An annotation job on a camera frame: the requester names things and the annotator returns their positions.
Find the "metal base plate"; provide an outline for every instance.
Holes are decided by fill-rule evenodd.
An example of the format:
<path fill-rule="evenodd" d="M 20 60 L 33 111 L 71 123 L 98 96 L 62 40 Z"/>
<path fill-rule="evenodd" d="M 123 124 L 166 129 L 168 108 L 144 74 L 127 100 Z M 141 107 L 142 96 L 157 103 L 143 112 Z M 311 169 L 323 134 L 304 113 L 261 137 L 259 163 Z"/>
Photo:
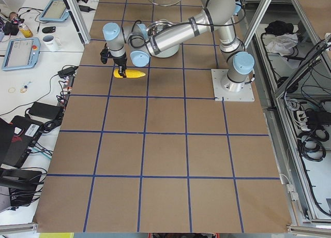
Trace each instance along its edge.
<path fill-rule="evenodd" d="M 254 102 L 252 86 L 246 84 L 240 92 L 229 92 L 221 86 L 221 79 L 228 73 L 227 69 L 212 69 L 214 96 L 216 101 Z"/>

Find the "brown cardboard surface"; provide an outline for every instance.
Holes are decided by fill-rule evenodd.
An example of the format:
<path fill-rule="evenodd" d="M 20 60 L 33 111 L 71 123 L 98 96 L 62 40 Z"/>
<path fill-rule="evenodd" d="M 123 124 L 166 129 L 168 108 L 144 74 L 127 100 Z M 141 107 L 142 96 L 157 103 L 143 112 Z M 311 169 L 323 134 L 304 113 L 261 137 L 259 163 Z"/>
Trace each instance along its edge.
<path fill-rule="evenodd" d="M 322 40 L 325 33 L 330 33 L 330 0 L 298 0 L 313 30 Z"/>
<path fill-rule="evenodd" d="M 92 178 L 47 177 L 35 221 L 38 232 L 83 232 Z"/>
<path fill-rule="evenodd" d="M 212 34 L 143 68 L 129 58 L 128 68 L 146 73 L 139 79 L 116 79 L 113 61 L 100 62 L 106 23 L 185 21 L 199 6 L 100 0 L 38 205 L 39 232 L 286 231 L 258 95 L 214 100 L 210 69 L 227 64 Z"/>
<path fill-rule="evenodd" d="M 138 192 L 138 178 L 95 179 L 86 231 L 135 232 Z"/>
<path fill-rule="evenodd" d="M 238 180 L 237 187 L 245 232 L 287 232 L 282 224 L 291 219 L 280 181 Z"/>
<path fill-rule="evenodd" d="M 197 232 L 241 232 L 233 180 L 194 179 L 190 187 Z"/>
<path fill-rule="evenodd" d="M 141 232 L 190 231 L 185 179 L 147 178 L 142 185 Z"/>

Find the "yellow corn cob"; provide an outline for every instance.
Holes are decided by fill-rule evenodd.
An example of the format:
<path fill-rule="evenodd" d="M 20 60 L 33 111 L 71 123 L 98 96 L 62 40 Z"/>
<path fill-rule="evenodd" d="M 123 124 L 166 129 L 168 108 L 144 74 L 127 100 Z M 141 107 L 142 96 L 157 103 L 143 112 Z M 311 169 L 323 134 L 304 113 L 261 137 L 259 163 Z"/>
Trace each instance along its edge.
<path fill-rule="evenodd" d="M 145 76 L 146 74 L 142 71 L 133 70 L 133 69 L 126 69 L 125 70 L 126 78 L 127 79 L 134 79 L 140 78 Z M 114 77 L 116 78 L 123 78 L 121 75 L 118 74 L 118 70 L 114 70 Z"/>

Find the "white desk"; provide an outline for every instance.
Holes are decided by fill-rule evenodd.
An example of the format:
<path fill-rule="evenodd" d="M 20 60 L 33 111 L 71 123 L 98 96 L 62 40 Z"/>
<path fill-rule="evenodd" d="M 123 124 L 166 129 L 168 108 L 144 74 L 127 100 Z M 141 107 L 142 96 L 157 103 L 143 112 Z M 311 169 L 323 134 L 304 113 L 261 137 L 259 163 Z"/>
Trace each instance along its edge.
<path fill-rule="evenodd" d="M 68 53 L 65 52 L 41 52 L 39 62 L 35 68 L 0 71 L 0 114 L 10 111 L 18 105 L 33 102 L 46 94 L 49 91 L 49 79 L 66 64 L 78 65 L 81 56 L 82 53 L 70 53 L 70 56 L 68 56 Z M 54 77 L 52 79 L 52 89 L 50 94 L 45 98 L 42 98 L 40 102 L 48 103 L 50 105 L 57 104 L 56 95 L 61 91 L 58 80 L 60 80 L 60 77 Z M 32 83 L 28 86 L 26 93 L 20 93 L 22 84 L 26 82 Z M 16 91 L 14 93 L 9 93 L 8 89 L 10 87 L 14 87 Z M 24 116 L 24 111 L 28 107 L 29 106 L 20 107 L 9 114 L 1 116 L 1 118 L 9 122 L 15 115 Z M 39 139 L 39 143 L 46 148 L 53 150 L 58 131 L 59 128 L 49 134 L 43 134 Z M 50 160 L 42 155 L 30 155 L 22 168 L 42 167 L 47 170 L 49 163 Z M 16 211 L 4 211 L 0 213 L 0 225 L 25 224 L 32 222 L 37 203 L 38 201 L 32 203 L 28 207 L 19 207 Z"/>
<path fill-rule="evenodd" d="M 49 0 L 26 0 L 23 7 L 34 7 L 43 9 Z M 96 9 L 97 2 L 88 1 L 87 4 L 79 3 L 82 5 L 88 5 L 91 8 Z M 83 18 L 88 29 L 90 29 L 94 12 L 83 12 Z M 13 71 L 2 71 L 0 70 L 0 114 L 11 111 L 16 106 L 23 105 L 36 101 L 39 97 L 43 96 L 49 91 L 49 81 L 50 78 L 62 69 L 64 65 L 79 65 L 84 47 L 80 42 L 77 35 L 76 29 L 74 28 L 72 20 L 69 18 L 64 23 L 48 23 L 41 24 L 39 33 L 36 33 L 38 23 L 34 21 L 36 13 L 27 13 L 22 15 L 25 19 L 25 23 L 30 27 L 34 33 L 34 37 L 38 37 L 42 44 L 42 37 L 46 34 L 41 32 L 43 27 L 46 26 L 56 26 L 56 32 L 53 33 L 54 36 L 59 37 L 63 46 L 58 52 L 49 52 L 48 49 L 42 44 L 40 49 L 40 54 L 38 62 L 34 68 L 24 69 L 24 70 L 13 70 Z M 12 38 L 23 38 L 21 33 Z M 8 42 L 0 43 L 0 54 L 4 54 L 7 49 Z M 4 58 L 0 57 L 0 64 L 2 64 Z M 59 77 L 54 77 L 51 81 L 51 92 L 39 102 L 48 103 L 51 105 L 56 105 L 56 95 L 61 91 L 61 87 L 58 83 Z M 28 85 L 28 90 L 26 93 L 20 93 L 21 87 L 31 82 Z M 14 93 L 9 93 L 8 90 L 14 87 L 16 90 Z M 2 119 L 6 121 L 11 121 L 15 115 L 24 116 L 24 111 L 30 106 L 19 107 L 15 111 L 1 116 Z M 39 139 L 39 143 L 46 148 L 53 150 L 55 147 L 57 135 L 59 128 L 56 128 L 49 134 L 43 134 Z M 30 155 L 28 156 L 26 162 L 22 166 L 25 167 L 42 167 L 46 170 L 48 169 L 50 161 L 42 155 Z M 0 213 L 0 226 L 1 225 L 14 225 L 14 224 L 26 224 L 32 222 L 34 213 L 36 211 L 38 201 L 32 203 L 28 207 L 19 207 L 16 211 L 4 211 Z"/>
<path fill-rule="evenodd" d="M 44 9 L 45 6 L 48 4 L 50 0 L 26 0 L 22 7 L 34 7 L 37 9 Z M 79 2 L 79 5 L 86 5 L 90 6 L 91 8 L 96 9 L 98 2 L 91 2 L 90 0 L 86 3 Z M 19 14 L 24 13 L 28 9 L 21 9 Z M 30 12 L 23 14 L 21 18 L 24 18 L 24 23 L 31 29 L 34 37 L 39 38 L 41 43 L 40 51 L 49 51 L 48 48 L 43 44 L 42 38 L 48 34 L 44 34 L 41 30 L 44 27 L 48 26 L 56 26 L 55 33 L 51 34 L 55 37 L 58 37 L 62 43 L 62 46 L 60 47 L 59 52 L 83 52 L 84 46 L 82 45 L 79 36 L 76 32 L 76 29 L 74 27 L 74 24 L 69 17 L 65 22 L 63 23 L 46 23 L 41 24 L 39 28 L 39 32 L 37 33 L 37 28 L 39 23 L 35 21 L 35 17 L 37 16 L 38 12 L 35 10 L 31 10 Z M 88 30 L 91 28 L 93 17 L 94 17 L 95 11 L 90 12 L 82 12 L 83 19 L 86 23 L 86 26 Z M 8 40 L 9 36 L 5 36 L 3 41 Z M 11 39 L 16 38 L 24 38 L 24 36 L 19 32 L 16 36 L 12 36 Z M 8 42 L 1 42 L 0 43 L 0 53 L 1 51 L 5 51 L 7 49 Z"/>

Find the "white mug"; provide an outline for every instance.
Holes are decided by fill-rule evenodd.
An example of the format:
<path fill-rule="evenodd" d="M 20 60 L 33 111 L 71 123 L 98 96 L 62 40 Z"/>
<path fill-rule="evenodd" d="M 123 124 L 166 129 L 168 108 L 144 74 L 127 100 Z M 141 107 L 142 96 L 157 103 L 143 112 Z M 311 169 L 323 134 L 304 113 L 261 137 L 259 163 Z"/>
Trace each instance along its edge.
<path fill-rule="evenodd" d="M 60 47 L 62 46 L 60 39 L 56 38 L 52 35 L 44 36 L 42 41 L 51 52 L 58 51 L 60 49 Z"/>

